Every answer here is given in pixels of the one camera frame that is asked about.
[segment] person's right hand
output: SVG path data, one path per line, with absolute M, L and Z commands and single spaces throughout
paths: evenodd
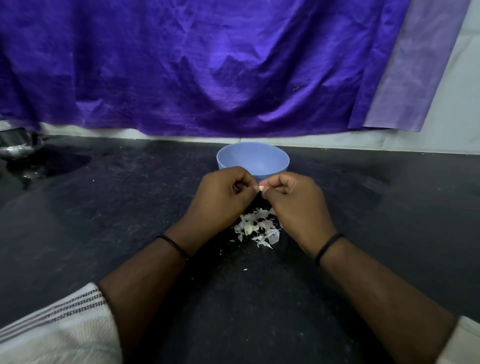
M 324 194 L 311 178 L 282 172 L 259 186 L 265 187 L 262 197 L 271 203 L 282 227 L 312 257 L 337 233 Z

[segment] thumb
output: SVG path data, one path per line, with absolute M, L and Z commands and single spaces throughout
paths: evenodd
M 242 192 L 237 195 L 237 199 L 240 201 L 241 207 L 245 210 L 253 199 L 257 196 L 258 191 L 255 187 L 244 188 Z
M 275 208 L 275 205 L 280 201 L 282 197 L 284 197 L 284 195 L 277 191 L 275 188 L 268 187 L 263 191 L 262 197 L 265 200 L 268 200 L 268 202 L 270 202 L 273 208 Z

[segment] hand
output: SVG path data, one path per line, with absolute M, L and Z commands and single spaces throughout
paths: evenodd
M 200 182 L 185 216 L 165 235 L 193 255 L 204 243 L 230 227 L 258 191 L 257 182 L 242 167 L 209 173 Z
M 262 196 L 275 209 L 285 231 L 303 251 L 316 257 L 337 233 L 320 187 L 311 178 L 290 172 L 276 174 L 259 185 L 265 187 Z

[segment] wall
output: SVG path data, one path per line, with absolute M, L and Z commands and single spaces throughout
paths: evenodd
M 234 143 L 238 138 L 150 137 L 137 130 L 86 130 L 43 124 L 48 134 L 168 139 Z M 309 135 L 293 138 L 242 139 L 281 146 L 314 146 L 480 154 L 480 0 L 471 0 L 432 106 L 419 133 L 396 130 Z

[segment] plastic bowl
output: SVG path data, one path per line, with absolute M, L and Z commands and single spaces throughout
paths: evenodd
M 290 163 L 288 154 L 276 146 L 256 142 L 230 144 L 216 155 L 218 168 L 244 167 L 258 182 L 284 172 Z

